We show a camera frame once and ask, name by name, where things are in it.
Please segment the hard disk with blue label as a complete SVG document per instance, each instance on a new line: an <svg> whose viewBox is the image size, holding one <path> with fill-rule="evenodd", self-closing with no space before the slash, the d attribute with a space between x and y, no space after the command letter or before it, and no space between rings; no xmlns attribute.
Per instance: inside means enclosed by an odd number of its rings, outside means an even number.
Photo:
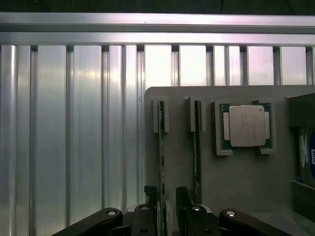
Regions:
<svg viewBox="0 0 315 236"><path fill-rule="evenodd" d="M300 181L315 188L315 128L301 127L298 136Z"/></svg>

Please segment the silver CPU on green board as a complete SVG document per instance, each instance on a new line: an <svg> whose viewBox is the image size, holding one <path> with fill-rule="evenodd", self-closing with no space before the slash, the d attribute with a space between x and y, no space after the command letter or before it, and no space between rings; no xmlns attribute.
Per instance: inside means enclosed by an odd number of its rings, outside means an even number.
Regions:
<svg viewBox="0 0 315 236"><path fill-rule="evenodd" d="M221 148L271 148L271 104L220 104Z"/></svg>

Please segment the grey parts rack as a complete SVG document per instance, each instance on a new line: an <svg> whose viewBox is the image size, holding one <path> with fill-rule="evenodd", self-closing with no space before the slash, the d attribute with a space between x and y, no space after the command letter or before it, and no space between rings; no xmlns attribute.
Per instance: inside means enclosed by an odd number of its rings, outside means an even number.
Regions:
<svg viewBox="0 0 315 236"><path fill-rule="evenodd" d="M159 185L158 102L164 102L166 229L180 236L176 188L194 192L195 101L201 101L202 203L236 209L292 236L315 236L315 188L300 181L301 127L315 128L315 86L152 87L145 92L146 183ZM272 147L221 148L220 104L271 104Z"/></svg>

